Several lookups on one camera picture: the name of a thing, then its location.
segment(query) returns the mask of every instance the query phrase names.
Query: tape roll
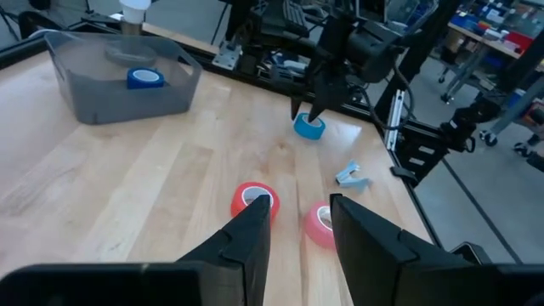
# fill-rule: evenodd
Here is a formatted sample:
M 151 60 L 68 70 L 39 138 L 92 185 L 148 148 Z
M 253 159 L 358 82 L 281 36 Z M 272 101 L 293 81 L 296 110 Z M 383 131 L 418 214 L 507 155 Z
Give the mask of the tape roll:
M 314 204 L 304 220 L 306 234 L 317 245 L 336 249 L 332 234 L 331 207 L 325 201 Z
M 149 68 L 133 68 L 127 73 L 127 88 L 161 88 L 164 86 L 164 76 L 159 71 Z
M 295 119 L 293 127 L 300 136 L 306 139 L 318 140 L 325 132 L 326 125 L 320 118 L 310 123 L 308 122 L 308 113 L 300 113 Z
M 270 222 L 274 222 L 275 216 L 280 210 L 280 198 L 269 186 L 256 182 L 247 182 L 236 188 L 235 195 L 230 205 L 232 217 L 244 210 L 253 200 L 261 195 L 270 196 Z

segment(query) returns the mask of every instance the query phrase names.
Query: gray floor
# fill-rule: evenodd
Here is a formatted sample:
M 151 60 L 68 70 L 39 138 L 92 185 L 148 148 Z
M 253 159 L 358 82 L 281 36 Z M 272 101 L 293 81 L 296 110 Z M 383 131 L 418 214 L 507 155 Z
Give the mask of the gray floor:
M 91 7 L 102 14 L 120 9 L 118 2 L 112 0 L 91 0 Z M 217 0 L 161 0 L 153 4 L 147 20 L 209 43 L 223 7 L 224 3 Z M 225 21 L 218 37 L 224 33 Z M 13 41 L 0 21 L 0 47 Z M 417 102 L 415 115 L 420 121 L 433 125 L 449 120 L 456 107 L 470 104 L 477 93 L 465 87 L 451 105 L 444 105 L 439 95 L 445 90 L 445 84 L 437 83 L 441 68 L 438 62 L 429 59 L 412 83 Z M 377 99 L 385 85 L 372 86 L 370 96 Z M 544 231 L 539 223 L 544 215 L 544 188 L 539 187 L 544 174 L 529 167 L 511 150 L 514 143 L 529 136 L 530 132 L 522 127 L 511 126 L 500 135 L 496 147 L 488 148 L 478 141 L 473 154 L 453 152 L 446 160 L 516 256 L 524 263 L 542 264 Z M 471 241 L 484 247 L 494 262 L 513 262 L 513 257 L 443 164 L 429 174 L 416 192 L 446 249 Z

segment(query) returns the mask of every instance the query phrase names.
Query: black cable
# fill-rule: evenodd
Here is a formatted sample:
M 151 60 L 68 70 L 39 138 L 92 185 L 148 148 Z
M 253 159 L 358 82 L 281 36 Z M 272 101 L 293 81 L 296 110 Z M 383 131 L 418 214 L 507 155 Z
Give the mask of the black cable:
M 0 5 L 0 15 L 2 16 L 3 22 L 8 27 L 9 33 L 15 38 L 16 41 L 19 41 L 19 37 L 17 36 L 17 33 L 15 32 L 14 28 L 9 24 L 8 19 L 6 16 L 8 13 L 3 9 L 3 7 Z
M 225 3 L 224 6 L 223 6 L 223 12 L 221 12 L 221 16 L 219 16 L 218 25 L 215 27 L 215 32 L 213 33 L 212 42 L 210 42 L 210 44 L 212 44 L 212 45 L 213 45 L 213 42 L 215 41 L 215 37 L 218 35 L 219 27 L 221 26 L 221 21 L 223 21 L 224 12 L 227 11 L 227 6 L 228 5 L 229 5 L 228 3 Z
M 410 96 L 410 107 L 408 107 L 405 119 L 401 121 L 398 126 L 391 127 L 383 123 L 380 120 L 380 118 L 378 118 L 378 116 L 376 115 L 376 110 L 374 109 L 374 106 L 372 106 L 371 104 L 371 100 L 370 100 L 370 97 L 368 96 L 368 93 L 366 93 L 365 90 L 361 91 L 363 93 L 363 97 L 368 102 L 368 108 L 371 112 L 371 116 L 374 122 L 377 123 L 377 125 L 380 126 L 380 128 L 383 128 L 389 131 L 400 130 L 401 128 L 403 128 L 406 125 L 406 123 L 408 123 L 408 121 L 410 120 L 410 117 L 414 116 L 413 114 L 414 114 L 414 106 L 415 106 L 414 93 L 411 91 L 410 83 L 408 82 L 408 80 L 406 80 L 402 72 L 400 72 L 396 62 L 393 63 L 393 70 L 394 70 L 394 77 L 398 77 L 406 85 L 406 91 L 408 92 L 408 95 Z
M 323 18 L 320 22 L 316 23 L 314 26 L 309 28 L 308 32 L 311 32 L 313 29 L 315 29 L 318 26 L 323 26 L 327 19 L 328 19 L 328 17 Z M 298 42 L 302 37 L 303 37 L 302 35 L 299 35 L 297 38 L 290 41 L 290 44 L 294 44 L 294 43 Z M 276 51 L 274 51 L 273 53 L 271 53 L 270 56 L 274 56 L 274 55 L 278 54 L 280 51 L 281 51 L 281 49 L 279 48 Z

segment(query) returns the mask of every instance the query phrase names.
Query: workbench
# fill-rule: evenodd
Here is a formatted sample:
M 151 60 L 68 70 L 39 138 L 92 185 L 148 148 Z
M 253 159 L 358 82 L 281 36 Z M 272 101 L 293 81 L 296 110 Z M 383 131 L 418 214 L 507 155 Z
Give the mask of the workbench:
M 457 31 L 462 35 L 473 39 L 478 43 L 478 45 L 467 61 L 463 63 L 461 68 L 456 72 L 456 76 L 448 84 L 445 93 L 442 94 L 442 100 L 444 102 L 449 101 L 453 96 L 455 96 L 455 94 L 468 81 L 470 76 L 474 73 L 476 68 L 478 68 L 482 60 L 491 50 L 499 51 L 515 59 L 519 59 L 519 57 L 521 57 L 521 54 L 517 54 L 511 49 L 506 48 L 504 44 L 498 40 L 491 41 L 485 39 L 482 36 L 451 22 L 448 24 L 448 27 L 453 31 Z M 536 68 L 536 71 L 544 71 L 544 66 L 539 65 Z
M 281 203 L 266 305 L 351 304 L 337 254 L 303 231 L 305 214 L 331 193 L 431 241 L 369 122 L 327 110 L 323 138 L 303 139 L 286 96 L 203 71 L 187 113 L 84 125 L 60 96 L 47 52 L 1 70 L 0 96 L 0 275 L 35 263 L 172 262 L 229 222 L 246 181 L 271 186 Z M 362 193 L 335 182 L 350 159 L 372 180 Z

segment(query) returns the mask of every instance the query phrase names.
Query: black metal frame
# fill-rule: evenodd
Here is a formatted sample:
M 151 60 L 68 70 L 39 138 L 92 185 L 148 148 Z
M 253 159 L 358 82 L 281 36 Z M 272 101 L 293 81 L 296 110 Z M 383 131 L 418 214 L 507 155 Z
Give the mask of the black metal frame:
M 118 28 L 118 26 L 108 25 L 107 27 L 104 27 L 102 25 L 90 23 L 87 21 L 83 21 L 75 25 L 72 25 L 68 28 L 68 30 L 97 32 L 97 33 L 112 33 L 112 34 L 120 33 L 120 29 Z M 147 33 L 147 32 L 144 33 L 144 35 L 154 36 L 154 34 Z M 215 54 L 210 53 L 206 50 L 202 50 L 202 49 L 190 46 L 190 45 L 186 45 L 182 42 L 178 42 L 178 44 L 181 45 L 181 47 L 184 48 L 184 50 L 187 51 L 195 60 L 197 60 L 202 65 L 202 68 L 206 71 L 216 73 L 224 77 L 229 77 L 229 78 L 235 79 L 236 81 L 248 83 L 250 85 L 253 85 L 262 89 L 266 89 L 278 94 L 284 94 L 284 95 L 289 94 L 287 91 L 281 90 L 275 87 L 265 74 L 261 76 L 250 76 L 247 74 L 243 74 L 239 71 L 227 71 L 223 68 L 217 67 L 212 64 Z M 31 56 L 34 56 L 46 50 L 47 50 L 47 47 L 43 37 L 26 39 L 25 41 L 18 42 L 15 45 L 12 45 L 3 50 L 0 50 L 0 70 L 10 65 L 14 65 L 22 60 L 26 60 L 30 58 Z M 313 99 L 314 99 L 313 93 L 307 93 L 305 100 L 308 101 L 309 103 L 312 103 Z M 373 120 L 371 119 L 371 114 L 366 105 L 339 105 L 333 111 L 339 112 L 346 116 L 351 116 L 351 117 L 363 120 L 365 122 L 373 122 Z M 378 132 L 380 133 L 382 132 L 382 130 L 378 126 L 376 126 L 376 129 L 378 130 Z M 413 136 L 414 139 L 419 139 L 418 144 L 420 146 L 427 145 L 431 148 L 434 148 L 436 144 L 440 144 L 440 141 L 443 141 L 442 140 L 443 138 L 436 135 L 435 127 L 431 127 L 429 125 L 426 125 L 420 122 L 410 122 L 409 126 L 405 129 L 403 134 L 405 135 L 405 137 Z M 409 144 L 409 143 L 405 143 L 403 145 L 413 146 L 413 144 Z M 439 154 L 439 153 L 428 154 L 428 153 L 425 153 L 424 151 L 421 151 L 421 152 L 422 153 L 420 157 L 425 159 L 433 158 L 433 156 L 436 156 L 434 158 L 438 158 L 437 155 Z M 406 160 L 406 157 L 397 156 L 397 154 L 392 151 L 389 151 L 388 153 L 395 166 L 403 167 L 405 165 L 403 161 Z M 413 181 L 405 180 L 405 179 L 403 179 L 403 183 L 408 191 L 408 194 L 414 206 L 416 207 L 423 221 L 423 224 L 427 232 L 429 233 L 431 240 L 436 246 L 442 247 L 442 243 L 440 242 L 434 227 L 429 222 L 428 216 L 425 213 L 419 199 L 416 196 L 416 193 L 414 191 L 416 184 Z

